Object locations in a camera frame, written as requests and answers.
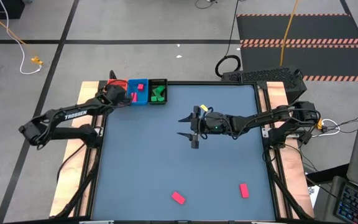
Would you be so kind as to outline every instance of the green block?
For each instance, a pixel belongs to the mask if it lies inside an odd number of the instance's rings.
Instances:
[[[157,93],[157,89],[154,89],[153,93],[157,98],[161,97],[160,93]]]
[[[157,87],[155,90],[157,91],[157,93],[162,93],[165,89],[165,86],[160,85],[159,87]]]

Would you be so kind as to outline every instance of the gray floor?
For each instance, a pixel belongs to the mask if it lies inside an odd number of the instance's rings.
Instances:
[[[62,34],[73,0],[34,0],[22,19],[11,21],[23,39],[55,39]],[[247,0],[238,13],[290,13],[295,0]],[[358,1],[347,0],[358,25]],[[199,10],[193,0],[80,0],[68,39],[228,39],[234,0],[220,0]],[[339,0],[302,0],[299,13],[343,13]],[[238,39],[235,28],[233,36]],[[0,27],[0,39],[8,39]],[[17,45],[0,45],[0,204],[23,138],[18,127],[31,119],[56,45],[34,45],[46,65],[40,73],[21,75]],[[108,77],[114,69],[122,78],[167,77],[169,80],[219,80],[216,62],[226,45],[65,45],[43,111],[72,105],[86,80]],[[239,54],[238,46],[231,47]],[[235,65],[225,63],[221,70]],[[35,69],[28,60],[25,71]],[[306,82],[302,100],[310,100],[324,118],[337,122],[358,116],[358,83]],[[352,130],[354,126],[344,127]],[[349,162],[355,134],[313,139],[303,147],[317,169]],[[56,171],[65,141],[50,142],[41,151],[30,148],[5,222],[47,218],[55,191]]]

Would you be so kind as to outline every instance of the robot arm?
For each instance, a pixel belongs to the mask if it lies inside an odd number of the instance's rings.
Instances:
[[[97,116],[109,114],[115,108],[126,106],[131,102],[126,98],[126,91],[117,85],[108,85],[102,92],[83,104],[48,110],[46,113],[34,117],[19,128],[20,133],[28,140],[30,145],[43,148],[49,140],[76,139],[84,141],[88,147],[96,147],[99,142],[98,133],[89,124],[79,128],[58,128],[63,122],[85,115]]]
[[[272,128],[267,136],[270,145],[283,145],[285,138],[299,127],[312,127],[318,120],[318,112],[314,104],[307,101],[299,101],[291,106],[278,106],[277,108],[248,117],[233,116],[214,112],[208,108],[200,118],[201,109],[194,106],[193,112],[179,122],[190,122],[190,129],[194,134],[178,133],[191,141],[191,147],[198,148],[198,136],[203,139],[207,134],[225,134],[236,140],[240,135],[250,129],[284,121],[279,128]]]

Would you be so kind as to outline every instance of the plastic container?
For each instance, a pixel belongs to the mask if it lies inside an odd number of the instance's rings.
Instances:
[[[143,91],[139,91],[137,89],[138,84],[143,84]],[[132,105],[146,105],[147,99],[149,95],[149,82],[146,78],[140,79],[130,79],[128,80],[128,89],[127,89],[127,96],[130,96],[131,93],[137,94],[137,101],[132,102]]]
[[[164,97],[163,101],[152,101],[152,97],[155,96],[153,90],[159,86],[164,86],[165,89],[161,93],[161,96]],[[166,78],[161,79],[149,79],[149,104],[151,105],[164,105],[168,101],[168,80]]]
[[[109,79],[107,81],[107,84],[108,85],[119,85],[119,86],[123,87],[125,90],[127,90],[128,84],[126,82],[128,82],[128,80],[126,80],[126,79],[123,79],[123,80],[118,79],[116,81],[115,80],[116,79]]]

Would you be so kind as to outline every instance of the table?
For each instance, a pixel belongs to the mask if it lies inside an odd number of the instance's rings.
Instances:
[[[83,82],[81,86],[80,95],[78,98],[78,103],[84,103],[87,99],[94,97],[94,94],[97,92],[98,85],[99,82]],[[278,105],[287,104],[287,98],[285,95],[283,83],[269,82],[267,83],[267,91],[270,98],[270,105],[272,108],[275,108]],[[259,90],[259,95],[261,99],[260,101],[261,108],[262,110],[266,110],[266,103],[264,100],[263,91],[261,89]],[[82,124],[90,123],[90,122],[91,122],[91,117],[84,116],[81,118],[74,119],[72,126],[77,127]],[[100,124],[101,124],[101,118],[98,118],[96,120],[96,125],[100,125]],[[286,143],[290,146],[297,147],[296,140],[294,139],[287,139]],[[63,159],[71,155],[81,144],[82,142],[80,140],[77,139],[69,140],[67,144],[65,156]],[[285,180],[287,182],[287,187],[289,191],[295,197],[296,201],[303,207],[306,213],[308,213],[311,216],[314,216],[299,152],[296,152],[294,149],[290,147],[286,147],[281,150],[281,157],[282,157],[282,166],[285,174]],[[71,199],[71,196],[77,190],[80,181],[81,171],[84,164],[84,158],[85,158],[85,150],[78,153],[62,169],[62,172],[60,174],[60,179],[57,185],[57,189],[55,192],[55,197],[53,200],[50,215],[55,215],[56,213],[58,213]],[[277,168],[276,162],[274,162],[273,165],[276,169]],[[276,192],[278,198],[278,206],[280,209],[280,217],[285,218],[287,217],[287,215],[284,206],[283,196],[279,191],[278,187],[276,187]],[[82,198],[82,206],[79,210],[80,215],[86,214],[85,205],[88,203],[89,194],[90,192],[88,188],[88,190],[84,193],[84,196]]]

